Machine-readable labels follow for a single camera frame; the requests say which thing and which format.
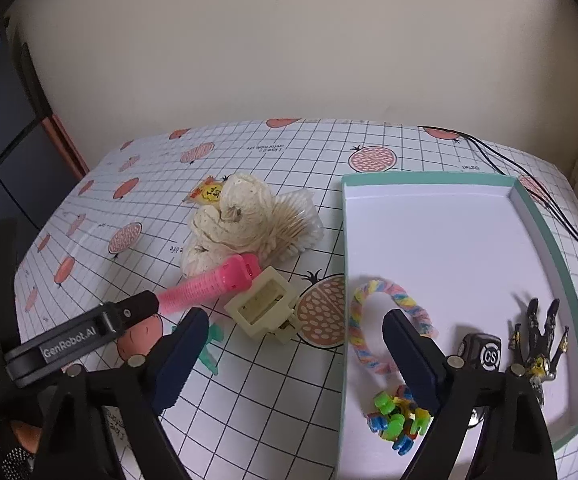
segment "pomegranate illustration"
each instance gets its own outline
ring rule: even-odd
[[[34,288],[29,292],[29,297],[26,298],[26,303],[24,304],[24,311],[29,312],[35,305],[35,300],[38,297],[38,288],[34,285]]]
[[[213,142],[205,142],[200,144],[200,146],[196,146],[195,148],[191,148],[190,150],[182,152],[182,155],[180,156],[180,162],[188,162],[189,164],[193,164],[194,160],[203,158],[204,156],[208,155],[211,150],[213,150]]]
[[[118,231],[109,240],[109,253],[117,258],[118,254],[128,249],[142,233],[142,224],[140,222],[131,222],[130,224],[120,227]]]
[[[345,341],[345,275],[332,274],[320,279],[312,272],[304,276],[311,286],[305,290],[296,306],[303,323],[300,337],[319,348],[334,348]]]
[[[86,218],[86,214],[84,214],[84,213],[81,215],[78,215],[78,217],[69,226],[69,230],[67,231],[68,237],[71,237],[71,235],[78,230],[78,227],[80,227],[82,225],[82,222],[85,221],[85,218]]]
[[[126,182],[122,183],[118,189],[114,192],[114,200],[118,198],[124,197],[131,189],[135,187],[136,184],[140,182],[140,179],[135,176],[131,180],[127,180]]]
[[[47,236],[45,236],[40,243],[38,244],[38,252],[42,251],[45,247],[47,247],[47,244],[49,243],[49,240],[51,239],[51,235],[47,234]]]
[[[133,325],[120,338],[115,345],[120,358],[127,362],[129,357],[135,354],[146,355],[149,350],[162,337],[162,318],[158,314]]]
[[[268,119],[267,126],[269,126],[269,128],[284,128],[299,120],[300,119]]]
[[[169,136],[169,140],[173,140],[173,139],[179,139],[180,137],[182,137],[185,133],[187,133],[191,128],[185,128],[183,130],[175,130],[173,132],[171,132],[171,135]]]
[[[429,128],[428,126],[423,126],[422,129],[434,137],[434,139],[454,140],[455,142],[460,142],[460,135],[455,132],[449,132],[442,128]]]
[[[53,277],[53,281],[60,285],[64,283],[64,280],[69,278],[71,271],[73,270],[73,265],[76,263],[76,259],[73,256],[67,256],[64,258],[58,270],[56,270]]]
[[[540,186],[538,186],[538,184],[536,184],[531,177],[522,175],[518,177],[518,180],[520,181],[520,183],[523,185],[523,187],[525,189],[527,189],[527,191],[530,191],[529,196],[534,199],[534,202],[537,202],[539,204],[543,203],[544,201],[548,201],[549,198],[547,197],[547,195],[545,194],[545,192],[540,189]]]
[[[91,186],[93,186],[93,180],[88,181],[88,183],[86,183],[84,186],[82,186],[80,188],[80,191],[78,192],[78,196],[80,196],[81,194],[83,194],[87,189],[89,189]]]
[[[349,166],[358,173],[386,171],[396,164],[396,154],[383,146],[356,146],[355,153],[349,157]]]
[[[118,173],[122,173],[124,170],[131,168],[136,162],[140,160],[140,155],[130,156],[127,160],[122,163],[122,166],[118,169]]]

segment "beige wall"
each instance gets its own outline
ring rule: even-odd
[[[227,120],[363,118],[464,130],[567,170],[571,0],[19,0],[40,81],[86,161]]]

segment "pink handle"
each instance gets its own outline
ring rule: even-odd
[[[225,292],[247,290],[260,274],[255,254],[234,254],[212,270],[189,278],[157,295],[160,312],[168,314],[184,307],[213,300]]]

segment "white tray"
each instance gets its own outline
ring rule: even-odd
[[[374,277],[398,283],[426,308],[439,335],[437,345],[456,353],[466,333],[497,335],[503,344],[500,369],[512,362],[507,350],[526,305],[540,300],[541,328],[553,298],[560,299],[556,350],[562,329],[570,344],[555,381],[544,383],[543,414],[554,450],[578,433],[578,298],[549,228],[517,179],[482,173],[397,172],[343,177],[347,305],[355,288]],[[395,308],[383,294],[365,304],[362,329],[376,355],[387,354],[381,326]],[[419,446],[399,456],[391,443],[370,432],[365,414],[372,398],[394,390],[346,349],[338,480],[399,478]],[[469,430],[452,478],[464,478],[480,426]]]

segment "multicolored bracelet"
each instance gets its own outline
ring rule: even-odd
[[[394,362],[380,361],[375,355],[371,354],[367,346],[367,341],[365,341],[363,330],[360,327],[363,305],[367,298],[375,292],[389,294],[396,305],[410,314],[415,321],[414,325],[420,335],[433,338],[438,332],[431,324],[431,318],[427,311],[410,298],[402,286],[389,280],[370,280],[365,285],[358,287],[351,299],[349,309],[349,342],[354,347],[358,360],[365,365],[365,367],[374,373],[386,375],[398,371],[396,364]]]

